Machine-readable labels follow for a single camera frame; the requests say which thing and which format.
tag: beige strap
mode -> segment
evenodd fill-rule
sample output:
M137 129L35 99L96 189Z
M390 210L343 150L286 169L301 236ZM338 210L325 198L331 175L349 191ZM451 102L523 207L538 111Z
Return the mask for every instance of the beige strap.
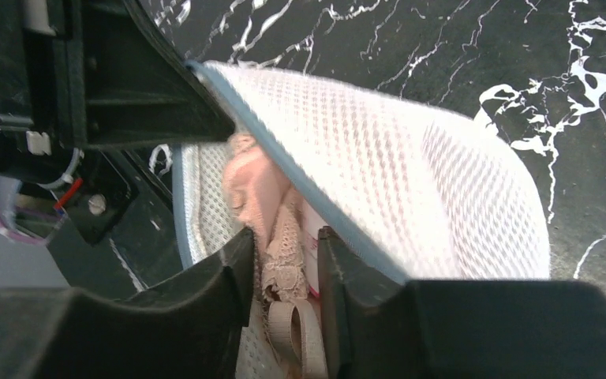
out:
M268 331L273 348L301 366L303 379L328 379L320 323L310 302L273 302L268 310Z

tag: marble countertop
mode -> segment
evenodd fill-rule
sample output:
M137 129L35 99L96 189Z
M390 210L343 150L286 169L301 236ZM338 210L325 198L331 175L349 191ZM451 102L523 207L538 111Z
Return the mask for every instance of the marble countertop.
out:
M606 290L606 0L141 0L185 58L295 69L492 127L540 190L552 277ZM150 155L164 182L166 146Z

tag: red wire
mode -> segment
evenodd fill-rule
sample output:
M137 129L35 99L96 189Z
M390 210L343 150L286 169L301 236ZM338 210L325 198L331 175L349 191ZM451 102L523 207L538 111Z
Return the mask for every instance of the red wire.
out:
M57 212L61 211L64 208L64 205L66 205L66 203L71 200L71 197L73 197L73 195L75 195L75 193L80 189L82 183L82 178L75 179L75 182L73 182L71 188L69 188L69 190L64 193L64 196L60 197L59 200L57 200L57 203L54 204L54 210Z

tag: crumpled pink fabric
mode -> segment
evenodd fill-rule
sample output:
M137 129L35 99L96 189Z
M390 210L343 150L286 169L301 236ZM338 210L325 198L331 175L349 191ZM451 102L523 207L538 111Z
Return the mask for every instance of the crumpled pink fabric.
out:
M237 133L229 144L234 158L224 169L222 185L238 220L255 234L256 288L266 302L307 298L301 195L254 137Z

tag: robotic arm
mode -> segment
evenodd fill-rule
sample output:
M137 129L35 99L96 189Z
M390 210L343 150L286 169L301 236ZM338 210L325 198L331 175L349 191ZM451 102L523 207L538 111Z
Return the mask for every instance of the robotic arm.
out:
M63 212L86 242L99 242L138 195L112 152L233 131L139 2L0 0L0 175L57 199L70 193ZM96 193L109 205L101 212L77 206ZM400 286L332 230L319 240L330 377L606 377L606 297L593 286ZM243 230L124 301L0 291L0 377L233 377L253 247Z

